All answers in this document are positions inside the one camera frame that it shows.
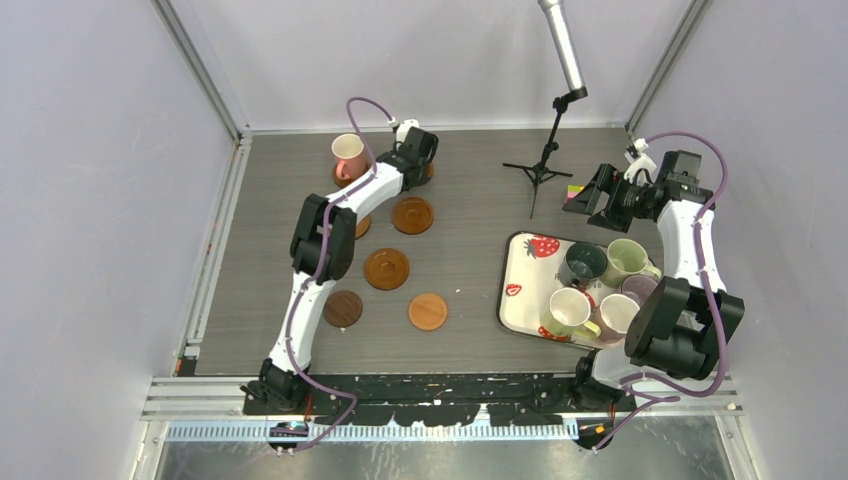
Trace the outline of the ridged wooden coaster four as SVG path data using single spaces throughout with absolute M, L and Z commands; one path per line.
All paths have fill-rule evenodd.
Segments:
M 431 203 L 419 197 L 401 199 L 392 209 L 393 226 L 406 235 L 418 235 L 427 231 L 435 219 Z

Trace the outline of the white strawberry serving tray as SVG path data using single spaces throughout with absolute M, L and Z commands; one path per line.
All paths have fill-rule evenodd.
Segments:
M 550 296 L 565 288 L 556 274 L 566 250 L 576 242 L 532 232 L 517 232 L 507 241 L 502 286 L 498 300 L 498 321 L 504 328 L 523 335 L 579 345 L 590 349 L 616 348 L 624 338 L 605 343 L 577 334 L 554 337 L 541 327 L 540 317 L 547 308 Z M 611 294 L 621 294 L 618 288 L 604 285 L 600 277 L 577 288 L 591 297 L 593 313 L 600 302 Z

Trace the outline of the ridged wooden coaster one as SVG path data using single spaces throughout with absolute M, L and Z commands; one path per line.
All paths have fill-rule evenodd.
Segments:
M 369 162 L 362 165 L 337 163 L 332 170 L 332 178 L 338 188 L 345 188 L 364 177 L 370 167 L 371 164 Z

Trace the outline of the ridged wooden coaster three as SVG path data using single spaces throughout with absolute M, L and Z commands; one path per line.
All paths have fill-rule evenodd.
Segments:
M 355 229 L 355 238 L 357 240 L 363 238 L 369 231 L 371 224 L 372 219 L 370 215 L 366 215 L 361 220 L 359 220 Z

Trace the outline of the glossy amber wooden coaster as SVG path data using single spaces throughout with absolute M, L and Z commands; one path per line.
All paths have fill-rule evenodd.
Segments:
M 390 291 L 408 279 L 410 264 L 407 256 L 394 248 L 381 248 L 371 253 L 364 263 L 364 276 L 375 289 Z

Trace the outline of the light orange coaster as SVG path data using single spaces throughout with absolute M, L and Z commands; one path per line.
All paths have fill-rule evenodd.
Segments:
M 441 296 L 427 292 L 412 299 L 407 313 L 413 326 L 422 331 L 433 331 L 446 322 L 448 306 Z

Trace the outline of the dark walnut coaster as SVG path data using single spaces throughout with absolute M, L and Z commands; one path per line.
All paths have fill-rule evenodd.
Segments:
M 358 294 L 349 290 L 333 292 L 323 309 L 323 318 L 339 329 L 354 325 L 363 313 L 363 302 Z

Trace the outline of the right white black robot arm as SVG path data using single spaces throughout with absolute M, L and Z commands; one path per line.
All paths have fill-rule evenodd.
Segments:
M 698 154 L 668 151 L 653 183 L 637 185 L 603 163 L 566 212 L 587 216 L 588 224 L 625 233 L 635 219 L 650 219 L 660 233 L 665 274 L 632 320 L 616 348 L 582 357 L 571 397 L 584 410 L 619 401 L 643 379 L 656 380 L 692 397 L 718 386 L 692 390 L 682 380 L 704 380 L 726 370 L 727 343 L 745 305 L 728 293 L 712 246 L 717 193 L 699 184 Z

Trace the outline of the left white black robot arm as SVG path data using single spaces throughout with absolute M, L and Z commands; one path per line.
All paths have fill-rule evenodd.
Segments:
M 289 304 L 258 378 L 242 387 L 249 400 L 270 404 L 284 414 L 305 405 L 315 386 L 307 379 L 307 370 L 317 327 L 330 294 L 352 264 L 360 218 L 428 183 L 438 145 L 436 134 L 411 126 L 360 178 L 328 196 L 312 194 L 304 200 L 290 245 Z

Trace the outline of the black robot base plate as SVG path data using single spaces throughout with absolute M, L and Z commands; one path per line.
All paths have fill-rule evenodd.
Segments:
M 249 400 L 246 415 L 301 415 L 319 425 L 427 427 L 470 424 L 486 413 L 494 426 L 552 425 L 567 413 L 604 419 L 634 407 L 632 398 L 591 390 L 580 376 L 561 373 L 316 375 L 294 411 Z

